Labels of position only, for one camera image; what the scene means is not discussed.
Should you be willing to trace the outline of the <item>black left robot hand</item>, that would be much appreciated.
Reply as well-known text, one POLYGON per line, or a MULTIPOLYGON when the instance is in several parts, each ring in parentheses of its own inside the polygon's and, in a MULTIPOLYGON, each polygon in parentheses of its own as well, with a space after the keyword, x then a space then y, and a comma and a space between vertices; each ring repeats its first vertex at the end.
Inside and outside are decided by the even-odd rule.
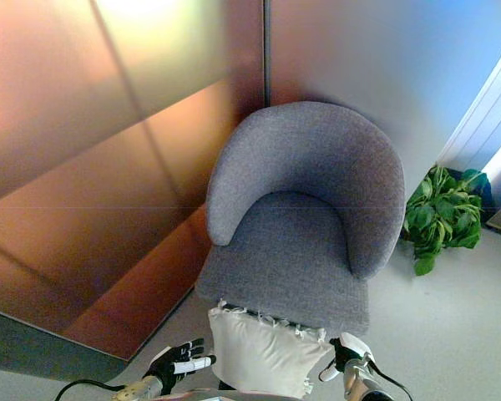
POLYGON ((215 364, 216 356, 204 355, 203 338, 188 341, 176 347, 166 347, 156 354, 144 376, 155 376, 166 387, 173 381, 215 364))

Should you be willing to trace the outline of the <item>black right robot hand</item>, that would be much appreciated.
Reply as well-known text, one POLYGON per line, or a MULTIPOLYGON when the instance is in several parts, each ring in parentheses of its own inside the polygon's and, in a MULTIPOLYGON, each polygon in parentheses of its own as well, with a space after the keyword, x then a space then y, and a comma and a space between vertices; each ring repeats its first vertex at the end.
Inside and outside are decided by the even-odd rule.
POLYGON ((342 332, 338 338, 330 339, 329 343, 334 347, 335 357, 319 373, 318 378, 321 382, 330 381, 339 373, 344 373, 347 363, 353 359, 375 361, 371 349, 360 338, 349 332, 342 332))

